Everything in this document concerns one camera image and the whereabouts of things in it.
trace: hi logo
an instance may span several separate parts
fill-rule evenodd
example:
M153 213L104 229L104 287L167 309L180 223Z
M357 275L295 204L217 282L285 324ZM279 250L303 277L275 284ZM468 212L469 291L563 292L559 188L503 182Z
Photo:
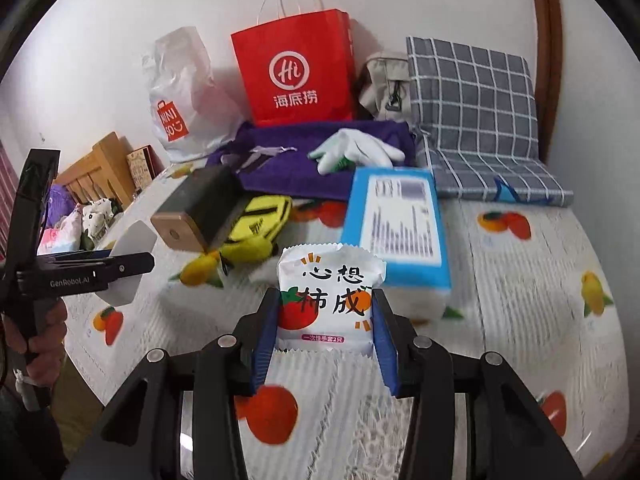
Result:
M271 82L283 90L296 90L309 79L309 63L302 54L286 50L269 63Z

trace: purple cloth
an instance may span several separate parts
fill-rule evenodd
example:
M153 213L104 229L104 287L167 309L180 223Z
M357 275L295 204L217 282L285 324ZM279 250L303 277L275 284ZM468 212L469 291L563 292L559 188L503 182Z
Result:
M76 208L76 201L60 184L52 184L49 190L49 210L47 228L52 228L63 216L68 216Z
M255 146L292 146L298 150L276 155L252 171L241 170L238 177L242 186L246 190L261 193L348 202L354 171L339 171L322 176L318 174L318 163L306 157L307 153L320 146L340 128L355 128L399 148L404 152L405 164L414 164L414 138L406 123L344 121L288 124L268 128L255 128L245 124L238 130L235 140L209 156L207 166L219 164L220 158L226 154L247 155Z

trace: white label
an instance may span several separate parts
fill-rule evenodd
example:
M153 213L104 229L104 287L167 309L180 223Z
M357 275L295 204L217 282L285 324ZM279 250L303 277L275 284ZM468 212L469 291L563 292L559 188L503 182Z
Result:
M442 263L429 183L417 176L372 176L360 246L390 262Z

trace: gray backpack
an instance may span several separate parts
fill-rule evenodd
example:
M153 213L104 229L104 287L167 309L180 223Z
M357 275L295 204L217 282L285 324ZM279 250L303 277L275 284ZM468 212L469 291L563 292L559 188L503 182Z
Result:
M360 81L360 104L375 120L411 123L409 63L406 54L372 54L367 57L360 73Z

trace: tomato illustration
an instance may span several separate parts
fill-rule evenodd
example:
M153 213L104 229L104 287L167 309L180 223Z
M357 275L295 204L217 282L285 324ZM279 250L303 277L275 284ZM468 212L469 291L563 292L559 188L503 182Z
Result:
M318 204L315 202L294 206L289 213L292 222L311 222L318 218Z
M558 432L564 436L566 432L566 401L561 392L553 392L542 401L542 411Z
M298 402L293 394L283 386L264 384L253 397L245 399L242 412L254 437L271 446L284 444L298 420Z
M327 227L337 228L344 225L344 217L347 214L345 202L327 200L318 211L318 218Z
M120 329L122 328L123 321L123 314L117 310L107 318L106 327L104 329L104 341L107 343L107 346L111 346L116 340L116 336L120 333Z
M507 222L509 230L520 240L531 239L531 226L524 215L510 211L505 213L502 218Z
M300 330L312 324L318 317L318 310L314 308L312 299L309 296L301 296L296 286L281 292L281 295L282 307L278 315L280 328Z
M104 332L107 328L107 318L115 312L115 309L112 306L108 306L104 310L98 312L98 314L94 317L94 328L98 332Z

